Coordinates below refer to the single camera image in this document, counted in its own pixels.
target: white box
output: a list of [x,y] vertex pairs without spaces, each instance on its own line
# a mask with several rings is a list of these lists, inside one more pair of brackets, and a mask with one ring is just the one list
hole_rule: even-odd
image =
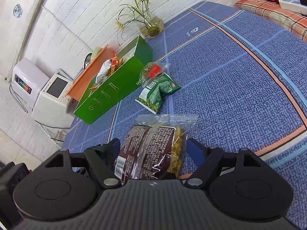
[[307,15],[307,6],[302,5],[300,0],[279,0],[279,4],[283,9]]

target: orange plaid fabric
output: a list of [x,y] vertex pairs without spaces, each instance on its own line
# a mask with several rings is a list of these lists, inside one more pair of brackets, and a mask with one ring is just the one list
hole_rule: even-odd
[[268,19],[307,42],[307,16],[283,9],[279,3],[266,0],[240,0],[235,6]]

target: white appliance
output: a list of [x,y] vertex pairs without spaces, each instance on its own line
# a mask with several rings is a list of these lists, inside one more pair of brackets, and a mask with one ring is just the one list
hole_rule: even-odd
[[57,144],[57,141],[64,140],[75,117],[73,112],[78,102],[65,96],[72,84],[72,80],[61,70],[49,79],[26,58],[13,69],[13,91],[33,109],[31,117]]

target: black round object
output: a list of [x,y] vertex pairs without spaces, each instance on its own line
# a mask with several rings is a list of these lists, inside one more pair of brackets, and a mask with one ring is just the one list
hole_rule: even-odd
[[284,216],[293,199],[291,186],[270,167],[236,167],[209,188],[215,206],[233,218],[271,221]]
[[96,199],[94,183],[72,171],[68,150],[57,153],[54,159],[47,160],[49,163],[44,162],[26,176],[13,192],[17,208],[26,217],[43,221],[67,219],[88,209]]

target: green snack bag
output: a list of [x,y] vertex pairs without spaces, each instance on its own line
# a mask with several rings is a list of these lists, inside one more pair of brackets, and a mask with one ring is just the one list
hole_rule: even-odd
[[135,101],[156,114],[162,105],[162,97],[170,95],[180,88],[170,76],[161,73],[143,89]]

